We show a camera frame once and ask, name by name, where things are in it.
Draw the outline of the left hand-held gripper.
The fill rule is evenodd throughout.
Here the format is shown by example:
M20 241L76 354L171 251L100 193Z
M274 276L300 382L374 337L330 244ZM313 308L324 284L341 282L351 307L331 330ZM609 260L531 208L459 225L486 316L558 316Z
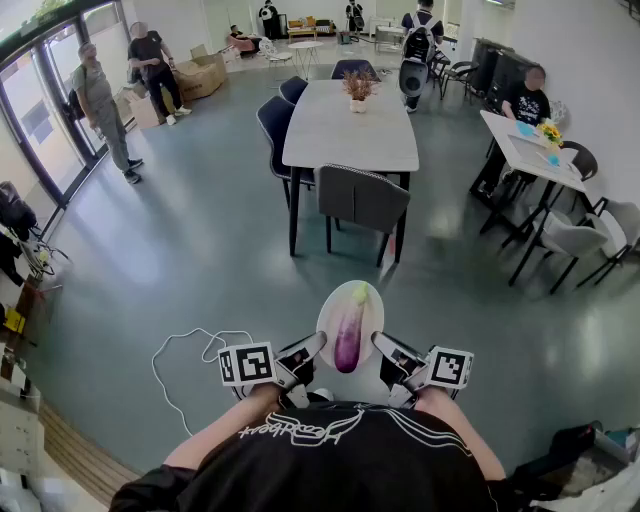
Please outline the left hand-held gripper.
M284 393L284 407L306 408L310 400L298 373L314 373L315 358L327 343L324 331L283 348L275 354L270 342L237 345L218 351L221 380L241 401L245 389L258 384L275 384Z

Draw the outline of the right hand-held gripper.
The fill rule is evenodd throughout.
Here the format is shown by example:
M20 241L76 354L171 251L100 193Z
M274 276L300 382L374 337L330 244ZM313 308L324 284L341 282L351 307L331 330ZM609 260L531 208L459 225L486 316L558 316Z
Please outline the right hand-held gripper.
M413 408L419 392L428 387L444 389L454 399L468 385L474 360L470 352L434 346L422 355L381 331L374 332L371 341L383 355L380 378L393 408Z

